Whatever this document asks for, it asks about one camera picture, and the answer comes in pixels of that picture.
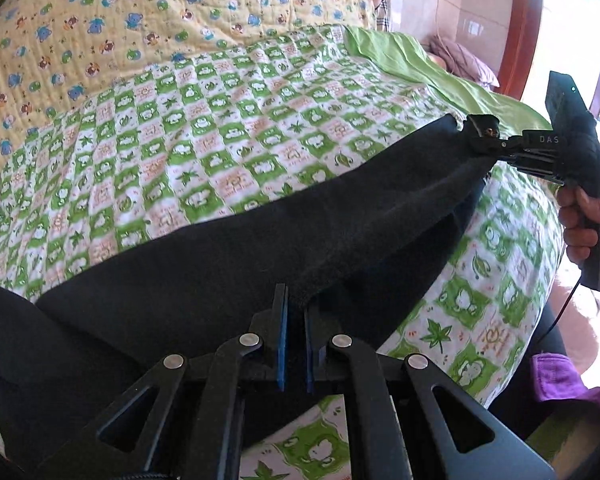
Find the person's right hand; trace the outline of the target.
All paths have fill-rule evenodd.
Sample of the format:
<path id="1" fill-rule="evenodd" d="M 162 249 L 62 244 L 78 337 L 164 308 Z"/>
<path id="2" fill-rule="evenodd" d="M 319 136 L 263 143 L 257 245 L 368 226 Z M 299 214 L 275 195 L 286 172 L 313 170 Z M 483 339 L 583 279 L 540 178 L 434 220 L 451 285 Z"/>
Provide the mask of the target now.
<path id="1" fill-rule="evenodd" d="M 580 186 L 563 186 L 557 193 L 557 201 L 568 258 L 573 263 L 585 262 L 598 243 L 598 234 L 585 221 L 600 225 L 600 198 L 589 196 Z"/>

